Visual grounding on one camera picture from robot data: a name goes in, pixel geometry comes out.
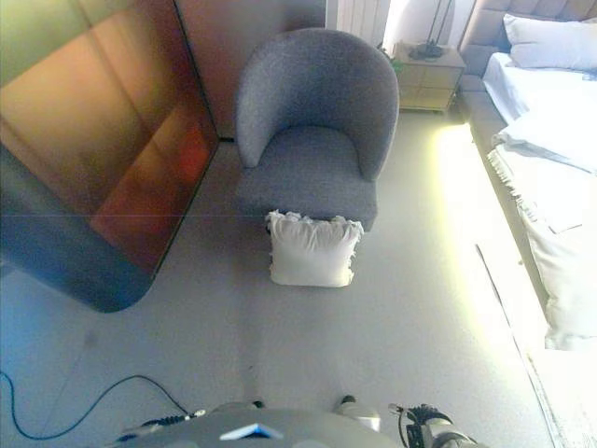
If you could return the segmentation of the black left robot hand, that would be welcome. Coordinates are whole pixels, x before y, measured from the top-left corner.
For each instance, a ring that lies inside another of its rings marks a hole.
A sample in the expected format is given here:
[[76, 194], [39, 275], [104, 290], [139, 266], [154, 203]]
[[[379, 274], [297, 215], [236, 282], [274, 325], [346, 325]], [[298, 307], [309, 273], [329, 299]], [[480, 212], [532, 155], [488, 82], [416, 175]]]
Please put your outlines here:
[[205, 410], [198, 410], [198, 411], [195, 411], [194, 413], [165, 416], [162, 418], [146, 421], [143, 423], [143, 427], [153, 427], [153, 426], [167, 427], [167, 426], [179, 424], [182, 422], [190, 421], [195, 418], [202, 417], [205, 414], [206, 414]]

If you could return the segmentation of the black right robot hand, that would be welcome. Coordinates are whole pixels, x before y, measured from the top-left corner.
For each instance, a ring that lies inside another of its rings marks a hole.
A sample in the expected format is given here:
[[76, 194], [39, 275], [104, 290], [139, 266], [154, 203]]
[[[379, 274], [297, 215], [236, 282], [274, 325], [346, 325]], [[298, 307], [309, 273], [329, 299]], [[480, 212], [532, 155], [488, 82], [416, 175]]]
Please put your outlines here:
[[388, 410], [396, 415], [405, 414], [412, 422], [418, 425], [424, 425], [427, 421], [432, 419], [441, 419], [447, 421], [449, 424], [452, 420], [445, 413], [440, 412], [437, 408], [428, 404], [421, 404], [416, 407], [402, 407], [396, 403], [390, 403]]

